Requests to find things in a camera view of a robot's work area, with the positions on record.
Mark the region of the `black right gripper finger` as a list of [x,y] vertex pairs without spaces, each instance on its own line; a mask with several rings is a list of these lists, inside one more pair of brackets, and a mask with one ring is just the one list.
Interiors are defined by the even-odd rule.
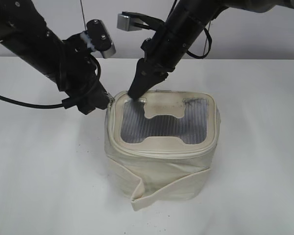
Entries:
[[163,82],[168,75],[166,68],[152,65],[141,58],[137,62],[135,76],[127,94],[132,99],[139,99],[150,88]]

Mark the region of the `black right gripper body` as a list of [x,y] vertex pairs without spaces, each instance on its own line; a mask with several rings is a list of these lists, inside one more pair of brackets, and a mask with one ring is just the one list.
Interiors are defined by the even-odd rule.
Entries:
[[169,73],[186,53],[186,26],[184,23],[150,24],[155,31],[141,48],[140,73]]

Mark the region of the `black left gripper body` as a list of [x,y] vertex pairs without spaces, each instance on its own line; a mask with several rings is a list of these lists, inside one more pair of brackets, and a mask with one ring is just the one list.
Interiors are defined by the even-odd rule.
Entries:
[[60,81],[58,87],[68,98],[65,109],[76,106],[87,115],[95,109],[105,110],[105,88],[100,82],[101,67],[91,55],[95,50],[88,34],[75,34],[60,47]]

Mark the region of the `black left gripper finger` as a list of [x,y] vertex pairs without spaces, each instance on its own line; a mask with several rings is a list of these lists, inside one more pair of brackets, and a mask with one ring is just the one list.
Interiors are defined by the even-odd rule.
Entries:
[[98,108],[105,110],[112,101],[113,96],[100,84],[98,88]]

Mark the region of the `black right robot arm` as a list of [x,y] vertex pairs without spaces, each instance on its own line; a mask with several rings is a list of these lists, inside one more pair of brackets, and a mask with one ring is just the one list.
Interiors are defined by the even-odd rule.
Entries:
[[128,95],[137,100],[163,82],[185,54],[200,59],[189,52],[189,48],[201,32],[207,32],[206,25],[222,11],[237,8],[264,13],[276,5],[294,9],[294,0],[181,0],[165,22],[140,13],[122,12],[123,16],[146,23],[145,26],[135,23],[135,27],[155,31],[141,46],[145,55],[137,63]]

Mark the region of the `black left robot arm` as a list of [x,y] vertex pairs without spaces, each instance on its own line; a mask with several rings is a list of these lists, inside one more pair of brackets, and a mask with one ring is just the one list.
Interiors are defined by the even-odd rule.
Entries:
[[0,43],[67,94],[61,107],[75,106],[85,115],[108,107],[109,94],[93,56],[98,51],[108,58],[116,52],[103,21],[91,20],[84,31],[61,40],[32,1],[0,0]]

